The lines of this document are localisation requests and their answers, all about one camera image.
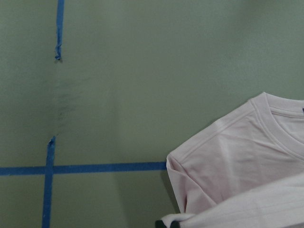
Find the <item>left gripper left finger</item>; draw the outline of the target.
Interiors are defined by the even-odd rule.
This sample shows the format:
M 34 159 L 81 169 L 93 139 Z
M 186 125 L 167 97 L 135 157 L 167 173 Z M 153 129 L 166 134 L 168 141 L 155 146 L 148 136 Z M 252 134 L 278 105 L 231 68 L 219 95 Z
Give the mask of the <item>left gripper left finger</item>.
M 155 228 L 167 228 L 162 220 L 155 221 Z

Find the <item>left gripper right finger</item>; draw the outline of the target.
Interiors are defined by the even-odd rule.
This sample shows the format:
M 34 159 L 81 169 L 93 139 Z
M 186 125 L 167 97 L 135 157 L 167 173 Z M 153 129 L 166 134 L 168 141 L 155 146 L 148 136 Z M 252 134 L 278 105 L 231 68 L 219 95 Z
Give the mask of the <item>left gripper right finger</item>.
M 170 224 L 170 228 L 180 228 L 180 223 L 178 221 L 173 221 Z

